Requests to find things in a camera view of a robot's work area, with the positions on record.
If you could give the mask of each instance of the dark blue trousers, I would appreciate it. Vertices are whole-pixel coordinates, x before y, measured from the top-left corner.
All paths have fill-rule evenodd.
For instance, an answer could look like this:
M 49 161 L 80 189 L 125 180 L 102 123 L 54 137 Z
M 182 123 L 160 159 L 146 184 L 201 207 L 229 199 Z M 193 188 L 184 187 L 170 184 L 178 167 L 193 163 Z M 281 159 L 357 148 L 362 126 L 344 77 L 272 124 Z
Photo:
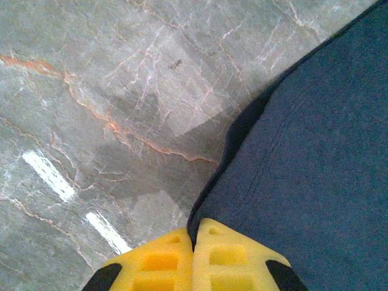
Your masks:
M 388 290 L 388 3 L 380 1 L 232 124 L 188 222 L 283 254 L 310 290 Z

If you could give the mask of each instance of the fabric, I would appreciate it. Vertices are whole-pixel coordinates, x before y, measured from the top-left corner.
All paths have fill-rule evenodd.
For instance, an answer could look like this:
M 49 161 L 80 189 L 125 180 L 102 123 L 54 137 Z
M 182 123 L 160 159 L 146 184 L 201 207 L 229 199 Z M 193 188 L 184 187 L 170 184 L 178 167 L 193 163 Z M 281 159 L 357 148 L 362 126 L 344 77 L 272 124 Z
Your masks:
M 231 126 L 195 203 L 309 290 L 388 290 L 388 4 L 300 60 Z

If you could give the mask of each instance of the gray marble floor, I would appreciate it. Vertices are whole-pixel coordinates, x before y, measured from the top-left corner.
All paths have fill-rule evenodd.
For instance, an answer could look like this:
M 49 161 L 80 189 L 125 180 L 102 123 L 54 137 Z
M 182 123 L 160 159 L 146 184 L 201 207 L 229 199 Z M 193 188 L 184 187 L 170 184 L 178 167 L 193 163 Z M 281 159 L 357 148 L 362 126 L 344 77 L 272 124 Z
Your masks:
M 3 0 L 0 290 L 186 223 L 238 113 L 373 0 Z

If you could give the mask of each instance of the black trim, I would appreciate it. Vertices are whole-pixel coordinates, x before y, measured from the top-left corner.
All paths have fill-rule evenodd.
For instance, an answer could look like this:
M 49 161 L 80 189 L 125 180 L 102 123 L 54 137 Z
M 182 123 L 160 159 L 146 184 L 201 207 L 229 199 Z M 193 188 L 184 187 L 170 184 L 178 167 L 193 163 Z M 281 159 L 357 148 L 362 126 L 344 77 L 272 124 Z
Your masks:
M 82 291 L 109 291 L 119 275 L 122 266 L 114 263 L 99 269 L 89 280 Z
M 289 266 L 273 260 L 266 261 L 266 265 L 280 291 L 308 291 Z

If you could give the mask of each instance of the dark spot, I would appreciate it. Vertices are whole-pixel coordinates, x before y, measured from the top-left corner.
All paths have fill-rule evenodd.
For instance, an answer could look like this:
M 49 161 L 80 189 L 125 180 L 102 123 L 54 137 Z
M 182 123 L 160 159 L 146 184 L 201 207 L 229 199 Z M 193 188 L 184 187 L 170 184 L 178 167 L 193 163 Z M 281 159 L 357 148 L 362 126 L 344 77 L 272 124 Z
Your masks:
M 182 60 L 181 60 L 181 59 L 177 60 L 177 61 L 175 62 L 175 64 L 170 65 L 170 66 L 169 66 L 169 69 L 170 69 L 170 70 L 175 70 L 176 68 L 179 67 L 180 64 L 182 64 Z

